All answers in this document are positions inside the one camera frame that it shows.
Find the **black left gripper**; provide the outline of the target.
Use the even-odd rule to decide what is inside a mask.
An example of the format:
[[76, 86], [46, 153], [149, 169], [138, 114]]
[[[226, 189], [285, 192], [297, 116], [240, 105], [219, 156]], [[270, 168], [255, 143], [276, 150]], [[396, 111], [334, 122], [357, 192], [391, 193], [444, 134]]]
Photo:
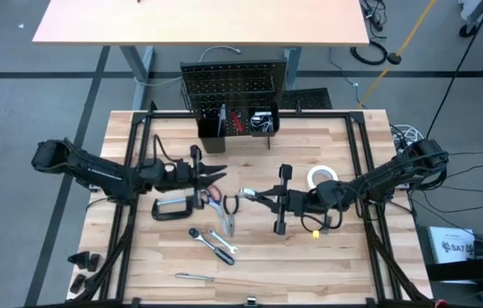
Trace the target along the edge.
[[213, 185], [216, 181], [226, 176], [226, 173], [219, 173], [227, 168], [226, 165], [205, 165], [202, 164], [201, 173], [201, 158], [202, 152], [197, 145], [190, 146], [190, 157], [192, 163], [184, 162], [182, 159], [175, 163], [175, 168], [166, 173], [166, 183], [162, 187], [164, 192], [188, 189], [194, 190], [193, 207], [197, 210], [203, 210], [204, 205], [201, 200], [201, 191], [204, 187]]

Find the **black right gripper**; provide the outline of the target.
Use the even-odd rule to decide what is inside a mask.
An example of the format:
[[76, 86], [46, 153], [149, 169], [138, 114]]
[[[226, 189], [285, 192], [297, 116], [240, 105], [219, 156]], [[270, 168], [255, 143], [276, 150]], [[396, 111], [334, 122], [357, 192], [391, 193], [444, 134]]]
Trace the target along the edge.
[[[280, 178], [280, 184], [278, 186], [262, 192], [252, 192], [252, 195], [258, 203], [265, 205], [272, 213], [277, 214], [273, 232], [278, 235], [285, 235], [285, 214], [291, 212], [295, 216], [302, 216], [305, 211], [305, 206], [309, 201], [307, 192], [288, 189], [289, 181], [292, 179], [292, 171], [293, 168], [291, 165], [282, 164], [278, 172]], [[267, 198], [272, 196], [277, 198], [277, 202]]]

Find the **red handled scissors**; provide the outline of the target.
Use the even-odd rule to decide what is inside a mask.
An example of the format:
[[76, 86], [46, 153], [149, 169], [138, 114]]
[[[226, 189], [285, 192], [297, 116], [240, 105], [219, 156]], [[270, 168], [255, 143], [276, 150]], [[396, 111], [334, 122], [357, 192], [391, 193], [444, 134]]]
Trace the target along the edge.
[[215, 185], [210, 185], [209, 187], [200, 191], [200, 199], [204, 204], [208, 204], [217, 212], [221, 227], [224, 233], [228, 235], [228, 224], [224, 213], [224, 208], [221, 205], [222, 197], [223, 194]]

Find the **needle nose pliers black handles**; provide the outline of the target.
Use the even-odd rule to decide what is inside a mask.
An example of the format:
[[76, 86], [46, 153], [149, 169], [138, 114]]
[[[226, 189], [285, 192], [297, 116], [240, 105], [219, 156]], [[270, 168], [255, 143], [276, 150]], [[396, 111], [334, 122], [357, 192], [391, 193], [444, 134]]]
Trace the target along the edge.
[[226, 222], [227, 222], [227, 234], [230, 237], [233, 237], [235, 234], [235, 229], [236, 229], [236, 221], [235, 221], [235, 214], [239, 210], [240, 206], [240, 199], [238, 195], [234, 195], [231, 197], [231, 199], [234, 200], [234, 208], [231, 209], [229, 207], [228, 200], [230, 198], [228, 196], [223, 196], [223, 208], [224, 208], [224, 213], [226, 215]]

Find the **red handled screwdriver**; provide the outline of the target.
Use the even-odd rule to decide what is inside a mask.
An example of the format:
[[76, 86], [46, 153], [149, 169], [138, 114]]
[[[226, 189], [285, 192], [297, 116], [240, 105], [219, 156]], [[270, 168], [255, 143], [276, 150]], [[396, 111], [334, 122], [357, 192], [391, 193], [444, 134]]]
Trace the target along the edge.
[[236, 113], [235, 110], [232, 110], [231, 117], [236, 127], [236, 134], [240, 135], [243, 132], [243, 125], [240, 121], [240, 116]]

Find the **chrome combination wrench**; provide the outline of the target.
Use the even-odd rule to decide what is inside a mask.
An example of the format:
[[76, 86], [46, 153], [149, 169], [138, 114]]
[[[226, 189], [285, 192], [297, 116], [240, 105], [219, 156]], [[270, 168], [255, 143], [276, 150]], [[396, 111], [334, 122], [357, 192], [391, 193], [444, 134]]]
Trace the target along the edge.
[[225, 240], [219, 233], [217, 233], [214, 229], [210, 228], [208, 230], [208, 234], [218, 240], [221, 244], [223, 244], [231, 254], [236, 254], [238, 247], [231, 245], [227, 240]]

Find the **chrome wire loop hook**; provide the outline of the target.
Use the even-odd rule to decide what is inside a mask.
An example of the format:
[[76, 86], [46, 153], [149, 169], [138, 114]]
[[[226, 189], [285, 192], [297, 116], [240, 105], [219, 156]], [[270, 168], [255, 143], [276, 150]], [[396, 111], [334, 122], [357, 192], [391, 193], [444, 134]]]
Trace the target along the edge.
[[273, 131], [273, 120], [270, 117], [256, 117], [250, 120], [251, 128], [257, 133], [269, 133]]

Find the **ratchet wrench black handle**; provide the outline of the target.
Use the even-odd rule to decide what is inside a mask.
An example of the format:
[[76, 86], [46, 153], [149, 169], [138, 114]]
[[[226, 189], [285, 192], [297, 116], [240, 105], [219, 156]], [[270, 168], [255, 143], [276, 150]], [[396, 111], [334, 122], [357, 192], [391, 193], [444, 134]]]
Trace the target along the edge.
[[235, 260], [224, 250], [214, 246], [208, 240], [204, 238], [201, 232], [197, 228], [190, 228], [188, 230], [188, 234], [197, 241], [202, 242], [205, 246], [207, 246], [219, 259], [221, 259], [224, 263], [232, 266], [235, 264]]

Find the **black metal peg board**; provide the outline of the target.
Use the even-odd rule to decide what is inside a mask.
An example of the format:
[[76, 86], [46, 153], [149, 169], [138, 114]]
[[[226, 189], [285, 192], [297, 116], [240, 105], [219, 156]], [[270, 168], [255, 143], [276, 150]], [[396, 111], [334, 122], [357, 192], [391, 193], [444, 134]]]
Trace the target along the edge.
[[280, 128], [287, 59], [180, 65], [182, 97], [208, 153], [226, 151], [228, 137], [271, 138]]

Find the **tall black peg board bin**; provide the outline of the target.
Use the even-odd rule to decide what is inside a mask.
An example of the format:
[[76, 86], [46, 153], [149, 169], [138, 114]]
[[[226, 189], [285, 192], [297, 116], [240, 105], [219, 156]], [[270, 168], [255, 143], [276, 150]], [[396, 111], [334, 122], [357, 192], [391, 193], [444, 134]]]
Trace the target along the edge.
[[215, 114], [206, 114], [198, 122], [200, 141], [209, 154], [225, 152], [225, 130], [224, 136], [218, 137], [219, 110]]

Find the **small black peg board bin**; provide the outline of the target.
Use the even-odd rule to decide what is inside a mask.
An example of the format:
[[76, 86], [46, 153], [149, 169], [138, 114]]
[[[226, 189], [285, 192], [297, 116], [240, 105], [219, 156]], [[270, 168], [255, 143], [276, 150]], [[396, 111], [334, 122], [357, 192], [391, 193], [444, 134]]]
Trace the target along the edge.
[[[273, 120], [273, 131], [272, 132], [257, 133], [257, 132], [253, 131], [253, 129], [251, 128], [251, 125], [250, 125], [250, 120], [252, 119], [252, 115], [255, 112], [258, 112], [258, 111], [270, 111], [272, 113], [271, 116], [267, 116], [267, 117], [270, 117]], [[275, 136], [277, 131], [279, 130], [279, 127], [280, 127], [280, 119], [279, 119], [277, 106], [271, 106], [271, 107], [260, 106], [258, 108], [250, 108], [249, 112], [248, 112], [248, 123], [249, 123], [249, 132], [254, 137], [273, 137], [273, 136]]]

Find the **silver pen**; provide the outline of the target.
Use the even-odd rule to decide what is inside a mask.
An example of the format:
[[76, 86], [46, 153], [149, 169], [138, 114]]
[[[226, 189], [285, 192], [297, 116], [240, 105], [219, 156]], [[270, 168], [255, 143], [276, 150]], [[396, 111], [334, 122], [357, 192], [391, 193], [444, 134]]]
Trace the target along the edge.
[[214, 277], [206, 276], [206, 275], [191, 275], [189, 273], [176, 273], [175, 278], [180, 279], [189, 279], [189, 280], [198, 280], [198, 281], [215, 281]]

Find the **white power strip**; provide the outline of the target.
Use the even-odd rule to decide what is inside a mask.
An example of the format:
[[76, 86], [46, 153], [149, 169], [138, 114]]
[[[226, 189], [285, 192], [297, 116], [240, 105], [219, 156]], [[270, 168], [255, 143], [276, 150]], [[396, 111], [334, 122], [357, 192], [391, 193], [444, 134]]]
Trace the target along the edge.
[[418, 129], [408, 124], [390, 124], [390, 128], [391, 137], [397, 152], [401, 152], [409, 145], [424, 139], [423, 134]]

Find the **light wooden desk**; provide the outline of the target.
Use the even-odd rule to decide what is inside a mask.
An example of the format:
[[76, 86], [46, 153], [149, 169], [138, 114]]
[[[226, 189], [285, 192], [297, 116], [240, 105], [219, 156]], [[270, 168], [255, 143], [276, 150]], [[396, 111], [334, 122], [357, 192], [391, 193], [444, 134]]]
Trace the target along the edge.
[[369, 37], [358, 0], [50, 0], [33, 42], [119, 46], [142, 109], [157, 45], [282, 46], [292, 87], [303, 47]]

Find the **black shelf unit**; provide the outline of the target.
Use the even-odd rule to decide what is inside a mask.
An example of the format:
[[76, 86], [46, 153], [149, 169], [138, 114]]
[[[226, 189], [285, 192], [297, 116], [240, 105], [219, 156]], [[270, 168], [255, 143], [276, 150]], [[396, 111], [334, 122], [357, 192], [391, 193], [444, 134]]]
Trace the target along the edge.
[[434, 297], [453, 304], [483, 306], [483, 234], [474, 233], [474, 259], [436, 264], [427, 228], [418, 227], [417, 234]]

